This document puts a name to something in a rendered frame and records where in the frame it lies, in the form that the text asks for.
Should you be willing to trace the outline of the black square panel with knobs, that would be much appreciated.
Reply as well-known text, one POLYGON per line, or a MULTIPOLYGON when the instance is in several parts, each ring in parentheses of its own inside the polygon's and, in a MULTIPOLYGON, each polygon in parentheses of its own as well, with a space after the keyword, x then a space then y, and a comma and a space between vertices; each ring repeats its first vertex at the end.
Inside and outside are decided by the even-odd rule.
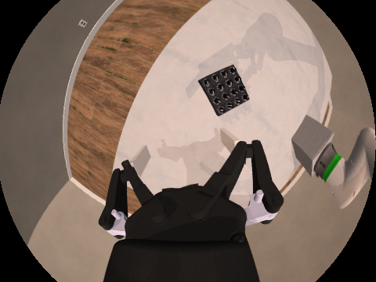
POLYGON ((236 70, 234 65, 230 65, 198 81, 218 116, 249 100, 236 70))

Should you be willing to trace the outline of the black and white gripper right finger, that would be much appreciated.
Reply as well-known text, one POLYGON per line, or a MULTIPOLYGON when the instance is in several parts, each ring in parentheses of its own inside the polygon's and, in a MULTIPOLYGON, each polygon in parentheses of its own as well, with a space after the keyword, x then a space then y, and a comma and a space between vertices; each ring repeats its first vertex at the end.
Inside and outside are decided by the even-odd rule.
POLYGON ((220 129, 222 144, 230 152, 219 172, 211 178, 187 202, 186 211, 192 219, 204 218, 221 194, 229 199, 246 158, 251 158, 253 194, 245 208, 247 221, 245 226, 261 222, 269 224, 280 210, 284 198, 272 180, 268 161, 259 140, 251 144, 240 141, 225 128, 220 129), (232 153, 231 153, 232 152, 232 153))

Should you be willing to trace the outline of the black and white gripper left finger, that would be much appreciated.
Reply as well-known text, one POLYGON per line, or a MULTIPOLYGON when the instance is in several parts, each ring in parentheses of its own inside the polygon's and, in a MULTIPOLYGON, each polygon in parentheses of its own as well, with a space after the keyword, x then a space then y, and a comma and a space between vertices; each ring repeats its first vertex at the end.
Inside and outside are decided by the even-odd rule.
POLYGON ((125 222, 128 219, 128 181, 131 183, 143 210, 152 221, 162 222, 168 215, 162 203, 140 179, 150 158, 147 145, 143 145, 130 161, 125 160, 121 163, 124 170, 119 168, 113 170, 106 205, 99 218, 99 225, 117 239, 125 236, 125 222))

